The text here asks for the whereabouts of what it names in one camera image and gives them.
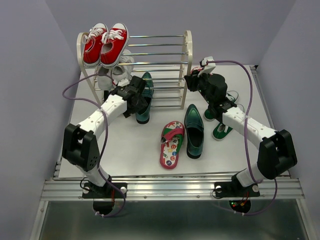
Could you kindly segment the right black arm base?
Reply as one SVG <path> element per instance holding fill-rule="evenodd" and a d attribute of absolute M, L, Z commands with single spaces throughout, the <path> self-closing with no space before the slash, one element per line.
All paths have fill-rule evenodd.
<path fill-rule="evenodd" d="M 230 181 L 215 182 L 211 195 L 215 199 L 260 196 L 259 187 L 256 183 L 242 186 L 237 176 L 238 173 L 233 175 Z"/>

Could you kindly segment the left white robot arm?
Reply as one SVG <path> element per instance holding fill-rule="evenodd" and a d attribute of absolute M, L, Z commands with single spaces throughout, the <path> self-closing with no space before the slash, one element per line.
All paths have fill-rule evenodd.
<path fill-rule="evenodd" d="M 100 166 L 108 140 L 108 127 L 120 115 L 129 117 L 147 106 L 142 96 L 146 80 L 133 76 L 129 84 L 117 86 L 102 105 L 87 98 L 74 98 L 86 101 L 97 107 L 90 116 L 64 129 L 62 157 L 76 166 L 94 185 L 100 197 L 111 193 L 110 175 Z"/>

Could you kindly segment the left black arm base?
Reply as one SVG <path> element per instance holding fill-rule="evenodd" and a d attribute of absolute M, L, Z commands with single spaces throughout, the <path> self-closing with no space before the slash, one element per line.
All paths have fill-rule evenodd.
<path fill-rule="evenodd" d="M 122 194 L 110 186 L 108 183 L 105 183 L 104 186 L 96 186 L 91 183 L 87 177 L 84 177 L 80 181 L 80 188 L 82 189 L 82 198 L 83 199 L 122 199 Z"/>

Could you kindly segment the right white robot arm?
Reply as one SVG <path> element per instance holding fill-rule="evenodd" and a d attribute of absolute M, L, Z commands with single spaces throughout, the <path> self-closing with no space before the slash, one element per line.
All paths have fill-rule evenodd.
<path fill-rule="evenodd" d="M 258 150 L 257 162 L 238 172 L 230 182 L 231 192 L 242 195 L 248 186 L 265 179 L 273 180 L 298 163 L 291 134 L 277 131 L 247 116 L 227 97 L 227 83 L 220 74 L 193 71 L 184 76 L 188 90 L 199 92 L 208 110 L 220 123 L 236 130 Z"/>

